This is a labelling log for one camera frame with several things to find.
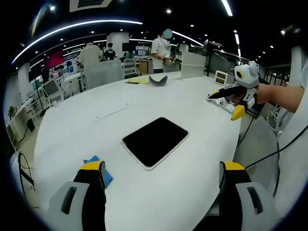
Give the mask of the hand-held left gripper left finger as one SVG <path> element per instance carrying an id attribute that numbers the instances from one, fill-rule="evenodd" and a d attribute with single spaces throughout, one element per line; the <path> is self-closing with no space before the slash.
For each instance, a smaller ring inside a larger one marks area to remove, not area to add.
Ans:
<path id="1" fill-rule="evenodd" d="M 105 162 L 84 164 L 50 198 L 45 220 L 53 231 L 104 231 Z"/>

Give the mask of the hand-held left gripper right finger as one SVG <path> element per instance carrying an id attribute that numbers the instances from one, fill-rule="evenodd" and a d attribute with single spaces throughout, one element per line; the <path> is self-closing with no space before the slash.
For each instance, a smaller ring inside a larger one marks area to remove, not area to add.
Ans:
<path id="1" fill-rule="evenodd" d="M 274 198 L 239 163 L 219 163 L 218 209 L 231 231 L 270 231 L 277 224 Z"/>

